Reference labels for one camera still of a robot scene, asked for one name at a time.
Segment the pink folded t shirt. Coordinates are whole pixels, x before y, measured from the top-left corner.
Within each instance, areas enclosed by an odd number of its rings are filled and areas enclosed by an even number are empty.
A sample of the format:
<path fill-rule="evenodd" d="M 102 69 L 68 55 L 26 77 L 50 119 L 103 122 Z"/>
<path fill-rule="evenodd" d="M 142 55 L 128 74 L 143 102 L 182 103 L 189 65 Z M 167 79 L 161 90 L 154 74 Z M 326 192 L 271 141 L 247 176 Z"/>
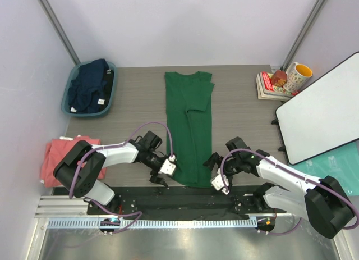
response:
<path fill-rule="evenodd" d="M 60 137 L 59 139 L 52 139 L 46 145 L 43 164 L 40 169 L 40 181 L 46 188 L 61 186 L 61 183 L 53 176 L 53 171 L 73 146 L 81 140 L 85 140 L 93 145 L 101 143 L 100 139 L 78 135 L 75 138 Z"/>

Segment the green t shirt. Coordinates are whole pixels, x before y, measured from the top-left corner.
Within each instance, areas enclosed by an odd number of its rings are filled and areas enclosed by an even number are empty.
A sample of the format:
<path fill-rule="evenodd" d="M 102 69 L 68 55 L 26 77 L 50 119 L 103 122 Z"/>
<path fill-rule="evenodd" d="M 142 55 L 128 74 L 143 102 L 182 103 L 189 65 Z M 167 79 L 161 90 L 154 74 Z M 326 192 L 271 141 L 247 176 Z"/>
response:
<path fill-rule="evenodd" d="M 211 187 L 211 171 L 204 163 L 212 155 L 212 74 L 166 72 L 167 126 L 171 132 L 177 168 L 172 178 L 196 188 Z"/>

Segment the teal folding board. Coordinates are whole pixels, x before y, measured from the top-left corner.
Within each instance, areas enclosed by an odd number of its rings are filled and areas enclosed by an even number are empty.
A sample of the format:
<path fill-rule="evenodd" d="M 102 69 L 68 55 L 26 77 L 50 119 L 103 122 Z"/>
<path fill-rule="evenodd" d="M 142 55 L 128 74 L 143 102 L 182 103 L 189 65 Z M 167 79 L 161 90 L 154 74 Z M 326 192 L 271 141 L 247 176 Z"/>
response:
<path fill-rule="evenodd" d="M 358 142 L 346 144 L 292 167 L 320 178 L 332 176 L 348 196 L 358 196 Z"/>

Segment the black board clamp knob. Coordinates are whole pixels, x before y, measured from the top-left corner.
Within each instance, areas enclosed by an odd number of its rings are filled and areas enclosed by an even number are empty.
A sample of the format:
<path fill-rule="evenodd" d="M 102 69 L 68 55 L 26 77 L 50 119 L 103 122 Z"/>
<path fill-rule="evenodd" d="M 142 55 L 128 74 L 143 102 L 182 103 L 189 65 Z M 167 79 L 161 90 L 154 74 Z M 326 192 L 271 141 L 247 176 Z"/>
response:
<path fill-rule="evenodd" d="M 287 149 L 286 149 L 286 146 L 284 145 L 284 146 L 279 147 L 278 150 L 280 152 L 286 152 Z"/>

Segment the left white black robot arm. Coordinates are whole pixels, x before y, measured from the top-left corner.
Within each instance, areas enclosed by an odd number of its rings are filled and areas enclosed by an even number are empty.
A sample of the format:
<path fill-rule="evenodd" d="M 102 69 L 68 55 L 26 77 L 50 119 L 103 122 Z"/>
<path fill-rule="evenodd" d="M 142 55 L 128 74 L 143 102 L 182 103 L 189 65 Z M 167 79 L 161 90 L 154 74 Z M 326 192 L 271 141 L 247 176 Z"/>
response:
<path fill-rule="evenodd" d="M 157 155 L 157 148 L 161 144 L 162 139 L 152 131 L 135 140 L 114 145 L 91 145 L 81 140 L 55 167 L 53 176 L 69 191 L 69 195 L 89 199 L 92 205 L 99 203 L 106 214 L 112 215 L 119 212 L 121 197 L 109 185 L 98 180 L 101 170 L 123 163 L 143 163 L 151 169 L 152 183 L 168 186 L 158 175 L 173 175 L 176 156 Z"/>

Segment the white mug yellow inside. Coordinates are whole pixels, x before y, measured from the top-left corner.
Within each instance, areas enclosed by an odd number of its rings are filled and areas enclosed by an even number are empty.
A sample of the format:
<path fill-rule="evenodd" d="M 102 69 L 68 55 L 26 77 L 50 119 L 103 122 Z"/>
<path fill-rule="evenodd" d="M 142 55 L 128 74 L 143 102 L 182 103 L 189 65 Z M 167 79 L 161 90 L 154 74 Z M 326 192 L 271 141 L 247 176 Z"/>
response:
<path fill-rule="evenodd" d="M 283 88 L 291 93 L 298 91 L 312 77 L 312 70 L 301 63 L 293 62 L 286 70 L 287 82 Z"/>

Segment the red small box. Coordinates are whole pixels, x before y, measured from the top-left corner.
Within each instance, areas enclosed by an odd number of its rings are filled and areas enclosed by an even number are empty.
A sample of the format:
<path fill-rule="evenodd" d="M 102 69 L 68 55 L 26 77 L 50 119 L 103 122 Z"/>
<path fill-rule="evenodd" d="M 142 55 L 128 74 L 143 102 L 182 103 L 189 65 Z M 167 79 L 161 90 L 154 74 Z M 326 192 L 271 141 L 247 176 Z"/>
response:
<path fill-rule="evenodd" d="M 282 87 L 287 82 L 287 74 L 282 70 L 276 70 L 271 77 L 273 86 Z"/>

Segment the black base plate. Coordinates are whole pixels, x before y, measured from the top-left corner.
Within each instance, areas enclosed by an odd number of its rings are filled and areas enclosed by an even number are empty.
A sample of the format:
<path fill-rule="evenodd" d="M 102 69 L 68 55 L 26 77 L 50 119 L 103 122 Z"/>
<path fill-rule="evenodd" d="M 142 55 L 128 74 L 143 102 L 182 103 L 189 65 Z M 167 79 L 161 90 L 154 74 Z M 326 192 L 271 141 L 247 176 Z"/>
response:
<path fill-rule="evenodd" d="M 141 211 L 140 220 L 159 221 L 245 220 L 254 214 L 282 213 L 254 197 L 258 188 L 234 186 L 225 195 L 186 186 L 114 187 L 115 198 L 105 208 L 117 214 Z"/>

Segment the white board black rim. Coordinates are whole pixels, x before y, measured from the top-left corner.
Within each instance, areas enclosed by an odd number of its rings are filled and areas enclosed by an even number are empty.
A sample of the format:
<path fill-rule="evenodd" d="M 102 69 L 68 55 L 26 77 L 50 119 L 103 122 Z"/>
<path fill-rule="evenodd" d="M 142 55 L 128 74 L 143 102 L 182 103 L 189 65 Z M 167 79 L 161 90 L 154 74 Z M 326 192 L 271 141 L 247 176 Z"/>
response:
<path fill-rule="evenodd" d="M 358 140 L 358 53 L 279 106 L 275 117 L 292 165 Z"/>

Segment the left aluminium frame post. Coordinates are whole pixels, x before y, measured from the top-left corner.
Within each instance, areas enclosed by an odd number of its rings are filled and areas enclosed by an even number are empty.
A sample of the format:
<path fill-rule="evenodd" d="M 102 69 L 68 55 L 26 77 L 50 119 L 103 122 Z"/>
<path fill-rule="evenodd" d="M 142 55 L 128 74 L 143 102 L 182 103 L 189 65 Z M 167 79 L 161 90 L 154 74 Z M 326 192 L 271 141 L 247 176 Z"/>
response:
<path fill-rule="evenodd" d="M 80 59 L 73 48 L 65 30 L 63 29 L 56 13 L 54 12 L 51 4 L 48 0 L 38 0 L 42 9 L 44 10 L 47 18 L 51 22 L 55 32 L 57 33 L 60 41 L 62 42 L 63 46 L 65 47 L 67 53 L 69 54 L 70 58 L 74 62 L 74 64 L 78 65 L 80 63 Z"/>

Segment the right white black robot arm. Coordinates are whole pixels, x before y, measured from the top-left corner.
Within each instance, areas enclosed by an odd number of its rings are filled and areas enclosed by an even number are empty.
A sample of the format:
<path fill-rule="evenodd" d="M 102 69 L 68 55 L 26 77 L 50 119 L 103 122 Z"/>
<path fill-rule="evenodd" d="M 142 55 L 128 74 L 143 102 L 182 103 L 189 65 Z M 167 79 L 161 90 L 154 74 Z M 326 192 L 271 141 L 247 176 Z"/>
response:
<path fill-rule="evenodd" d="M 319 178 L 304 174 L 285 165 L 263 150 L 253 151 L 242 138 L 226 143 L 229 153 L 222 157 L 213 153 L 204 166 L 217 174 L 212 187 L 227 195 L 232 188 L 232 177 L 241 172 L 267 180 L 253 193 L 253 204 L 259 212 L 280 209 L 306 220 L 322 236 L 332 239 L 341 230 L 358 227 L 350 221 L 358 218 L 339 181 L 332 176 Z"/>

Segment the aluminium frame post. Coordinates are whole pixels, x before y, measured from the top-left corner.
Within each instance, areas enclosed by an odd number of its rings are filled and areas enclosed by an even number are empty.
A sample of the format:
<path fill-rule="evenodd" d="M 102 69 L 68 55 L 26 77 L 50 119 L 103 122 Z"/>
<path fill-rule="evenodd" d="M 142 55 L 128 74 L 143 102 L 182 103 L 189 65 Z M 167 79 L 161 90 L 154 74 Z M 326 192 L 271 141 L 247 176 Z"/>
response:
<path fill-rule="evenodd" d="M 327 0 L 316 0 L 312 9 L 310 10 L 305 22 L 303 23 L 302 27 L 300 28 L 299 33 L 297 34 L 288 54 L 286 55 L 280 69 L 286 70 L 289 67 L 289 64 L 294 59 L 296 53 L 298 52 L 300 46 L 302 45 L 303 41 L 305 40 L 306 36 L 308 35 L 310 29 L 314 25 L 316 19 L 320 15 L 320 12 L 324 8 Z"/>
<path fill-rule="evenodd" d="M 47 18 L 51 22 L 55 32 L 57 33 L 60 41 L 62 42 L 63 46 L 65 47 L 67 53 L 69 54 L 70 58 L 74 62 L 74 64 L 78 65 L 80 63 L 80 59 L 73 48 L 65 30 L 63 29 L 56 13 L 54 12 L 51 4 L 48 0 L 38 0 L 42 9 L 44 10 Z"/>

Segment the right aluminium frame post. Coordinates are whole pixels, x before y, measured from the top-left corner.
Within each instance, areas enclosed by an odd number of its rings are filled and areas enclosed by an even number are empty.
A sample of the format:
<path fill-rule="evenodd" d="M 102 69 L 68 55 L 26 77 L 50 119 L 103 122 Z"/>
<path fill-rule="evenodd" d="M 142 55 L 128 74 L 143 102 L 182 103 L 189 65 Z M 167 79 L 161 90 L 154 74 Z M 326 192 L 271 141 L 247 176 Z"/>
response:
<path fill-rule="evenodd" d="M 312 9 L 310 10 L 305 22 L 303 23 L 302 27 L 300 28 L 299 33 L 297 34 L 288 54 L 286 55 L 280 69 L 286 70 L 289 67 L 289 64 L 294 59 L 296 53 L 298 52 L 300 46 L 302 45 L 303 41 L 305 40 L 306 36 L 308 35 L 310 29 L 314 25 L 316 19 L 320 15 L 320 12 L 324 8 L 327 0 L 316 0 Z"/>

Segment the stack of books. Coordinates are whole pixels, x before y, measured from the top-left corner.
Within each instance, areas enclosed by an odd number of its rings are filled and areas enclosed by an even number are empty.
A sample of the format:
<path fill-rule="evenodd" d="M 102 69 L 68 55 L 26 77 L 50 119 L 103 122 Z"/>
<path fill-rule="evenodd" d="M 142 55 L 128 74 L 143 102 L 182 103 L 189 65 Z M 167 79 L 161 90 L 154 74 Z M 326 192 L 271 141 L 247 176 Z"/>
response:
<path fill-rule="evenodd" d="M 278 100 L 278 101 L 288 101 L 295 95 L 299 93 L 288 92 L 282 87 L 275 86 L 271 83 L 272 73 L 260 72 L 256 77 L 256 86 L 257 86 L 257 96 L 259 99 L 266 100 Z"/>

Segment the aluminium rail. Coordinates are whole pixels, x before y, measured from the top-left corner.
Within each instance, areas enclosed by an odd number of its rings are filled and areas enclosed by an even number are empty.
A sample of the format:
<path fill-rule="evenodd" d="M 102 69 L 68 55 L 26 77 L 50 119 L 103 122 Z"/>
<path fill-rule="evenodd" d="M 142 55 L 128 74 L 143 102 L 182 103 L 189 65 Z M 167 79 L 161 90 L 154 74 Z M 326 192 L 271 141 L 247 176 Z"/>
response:
<path fill-rule="evenodd" d="M 84 217 L 88 204 L 82 198 L 69 199 L 66 195 L 41 196 L 35 212 L 37 218 Z"/>

